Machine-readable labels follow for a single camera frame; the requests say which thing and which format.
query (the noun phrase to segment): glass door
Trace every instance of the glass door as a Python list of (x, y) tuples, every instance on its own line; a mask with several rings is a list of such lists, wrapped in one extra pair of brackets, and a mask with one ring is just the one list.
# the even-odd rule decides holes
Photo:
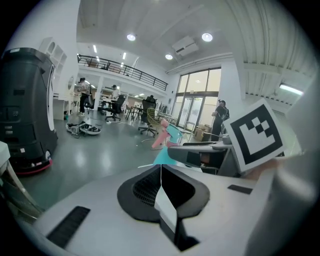
[(185, 97), (183, 107), (178, 118), (178, 127), (191, 131), (200, 114), (203, 97)]

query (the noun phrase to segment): fluorescent light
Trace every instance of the fluorescent light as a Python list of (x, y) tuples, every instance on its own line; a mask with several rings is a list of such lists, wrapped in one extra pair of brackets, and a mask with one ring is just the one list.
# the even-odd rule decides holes
[(172, 59), (173, 59), (172, 55), (170, 55), (170, 54), (167, 54), (167, 55), (165, 56), (165, 58), (166, 58), (167, 60), (172, 60)]
[(130, 40), (130, 41), (136, 40), (136, 37), (135, 37), (133, 34), (128, 34), (128, 35), (126, 36), (126, 38), (128, 38), (128, 40)]
[(203, 41), (210, 42), (210, 41), (212, 41), (212, 39), (213, 39), (212, 34), (204, 33), (204, 34), (202, 35), (202, 40), (203, 40)]
[(283, 84), (283, 83), (280, 84), (280, 89), (284, 89), (284, 90), (286, 90), (286, 91), (289, 91), (289, 92), (292, 92), (292, 93), (298, 94), (298, 95), (304, 94), (303, 91), (297, 90), (297, 89), (292, 88), (292, 87), (290, 87), (290, 86), (288, 86), (288, 85), (285, 85), (285, 84)]

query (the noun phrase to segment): teal object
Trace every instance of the teal object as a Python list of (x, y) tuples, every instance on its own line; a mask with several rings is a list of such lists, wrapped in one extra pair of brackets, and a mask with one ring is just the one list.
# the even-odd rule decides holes
[[(169, 124), (165, 130), (167, 132), (167, 134), (165, 134), (165, 138), (168, 135), (170, 135), (170, 138), (169, 138), (170, 144), (178, 145), (178, 141), (182, 137), (181, 131), (179, 131), (178, 128), (173, 126), (172, 124)], [(160, 153), (156, 156), (153, 164), (154, 165), (176, 165), (177, 161), (173, 160), (168, 155), (168, 147), (165, 145), (163, 149), (161, 149)]]

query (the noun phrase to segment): round ceiling light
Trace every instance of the round ceiling light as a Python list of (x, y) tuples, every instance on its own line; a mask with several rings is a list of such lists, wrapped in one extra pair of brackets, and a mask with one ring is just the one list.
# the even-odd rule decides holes
[(165, 58), (166, 58), (167, 60), (172, 60), (174, 57), (172, 57), (172, 55), (170, 55), (170, 54), (167, 54), (167, 55), (165, 56)]
[(213, 36), (212, 36), (212, 34), (204, 33), (202, 35), (202, 39), (203, 39), (203, 41), (210, 42), (210, 41), (212, 41)]
[(128, 35), (126, 36), (126, 38), (128, 38), (128, 40), (130, 40), (130, 41), (136, 40), (136, 36), (133, 35), (133, 34), (128, 34)]

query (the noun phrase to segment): gray floor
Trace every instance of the gray floor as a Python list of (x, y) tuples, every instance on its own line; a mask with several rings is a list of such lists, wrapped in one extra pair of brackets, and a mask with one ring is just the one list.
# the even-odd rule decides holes
[(159, 150), (151, 150), (153, 140), (144, 132), (140, 135), (139, 121), (106, 123), (99, 112), (91, 111), (86, 117), (71, 116), (68, 123), (81, 120), (102, 128), (96, 136), (74, 138), (67, 132), (67, 121), (54, 120), (58, 144), (52, 155), (53, 164), (38, 174), (21, 177), (27, 191), (44, 209), (79, 189), (84, 184), (108, 175), (127, 172), (138, 166), (152, 164)]

